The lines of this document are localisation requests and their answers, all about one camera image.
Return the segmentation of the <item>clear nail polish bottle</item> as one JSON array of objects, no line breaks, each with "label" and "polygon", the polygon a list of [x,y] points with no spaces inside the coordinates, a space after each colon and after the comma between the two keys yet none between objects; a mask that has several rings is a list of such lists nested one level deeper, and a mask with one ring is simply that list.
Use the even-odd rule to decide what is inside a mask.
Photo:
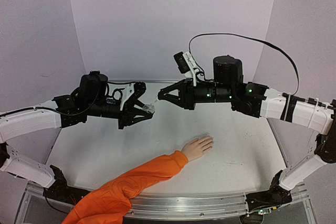
[{"label": "clear nail polish bottle", "polygon": [[142,107],[142,111],[144,111],[146,113],[154,114],[155,113],[155,106],[153,104],[145,104]]}]

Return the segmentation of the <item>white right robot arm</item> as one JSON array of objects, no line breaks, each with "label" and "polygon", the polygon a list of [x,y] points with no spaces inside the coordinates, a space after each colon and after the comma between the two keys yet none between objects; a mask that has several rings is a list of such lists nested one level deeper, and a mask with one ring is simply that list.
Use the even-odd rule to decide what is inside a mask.
[{"label": "white right robot arm", "polygon": [[246,195],[249,213],[262,212],[292,201],[291,191],[312,173],[326,164],[335,163],[335,103],[301,98],[268,86],[244,82],[242,61],[232,56],[213,60],[214,79],[201,81],[200,69],[193,56],[179,53],[174,56],[185,78],[158,93],[159,100],[193,110],[198,103],[230,103],[233,111],[255,118],[280,120],[286,124],[291,137],[300,129],[316,134],[295,163],[279,171],[267,190]]}]

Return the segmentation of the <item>orange sleeved forearm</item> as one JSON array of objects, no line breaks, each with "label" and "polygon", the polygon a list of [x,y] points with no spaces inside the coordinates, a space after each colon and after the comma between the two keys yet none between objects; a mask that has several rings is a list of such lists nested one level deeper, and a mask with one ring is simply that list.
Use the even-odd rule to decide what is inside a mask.
[{"label": "orange sleeved forearm", "polygon": [[63,223],[123,223],[131,199],[143,190],[177,175],[188,164],[180,151],[146,162],[105,183],[79,201]]}]

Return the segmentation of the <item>mannequin hand with long nails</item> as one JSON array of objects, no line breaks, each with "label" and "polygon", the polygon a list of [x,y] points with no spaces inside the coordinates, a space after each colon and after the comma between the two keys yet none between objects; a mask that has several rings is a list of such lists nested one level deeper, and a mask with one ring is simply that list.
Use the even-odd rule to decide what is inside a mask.
[{"label": "mannequin hand with long nails", "polygon": [[207,135],[203,138],[196,138],[188,142],[182,148],[181,152],[186,156],[189,162],[201,158],[214,147],[214,140]]}]

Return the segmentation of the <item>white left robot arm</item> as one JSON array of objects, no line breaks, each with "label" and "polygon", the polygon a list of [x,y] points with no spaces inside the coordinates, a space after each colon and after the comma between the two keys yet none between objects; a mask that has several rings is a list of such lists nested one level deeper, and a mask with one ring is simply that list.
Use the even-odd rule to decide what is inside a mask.
[{"label": "white left robot arm", "polygon": [[89,191],[69,186],[60,168],[20,155],[7,142],[33,132],[86,123],[89,116],[116,119],[120,130],[153,117],[154,106],[139,100],[146,91],[144,82],[126,83],[114,92],[110,92],[109,85],[106,75],[92,71],[81,77],[79,87],[71,94],[2,113],[1,171],[40,185],[46,199],[74,205],[82,200]]}]

